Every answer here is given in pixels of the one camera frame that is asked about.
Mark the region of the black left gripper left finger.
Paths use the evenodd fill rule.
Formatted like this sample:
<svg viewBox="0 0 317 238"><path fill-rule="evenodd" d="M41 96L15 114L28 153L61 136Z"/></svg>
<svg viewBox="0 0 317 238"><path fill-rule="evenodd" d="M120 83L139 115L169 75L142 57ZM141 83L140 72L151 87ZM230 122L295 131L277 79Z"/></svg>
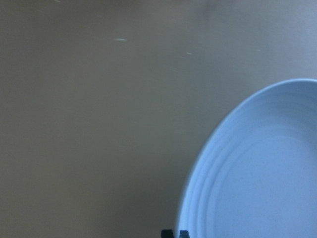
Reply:
<svg viewBox="0 0 317 238"><path fill-rule="evenodd" d="M173 230L171 229L162 230L161 238L173 238Z"/></svg>

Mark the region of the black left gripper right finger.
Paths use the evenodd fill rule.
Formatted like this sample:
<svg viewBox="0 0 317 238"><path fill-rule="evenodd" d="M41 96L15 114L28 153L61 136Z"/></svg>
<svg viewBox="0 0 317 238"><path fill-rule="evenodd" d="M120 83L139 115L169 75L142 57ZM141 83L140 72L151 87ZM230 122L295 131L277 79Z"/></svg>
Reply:
<svg viewBox="0 0 317 238"><path fill-rule="evenodd" d="M190 238L189 232L187 230L180 230L179 238Z"/></svg>

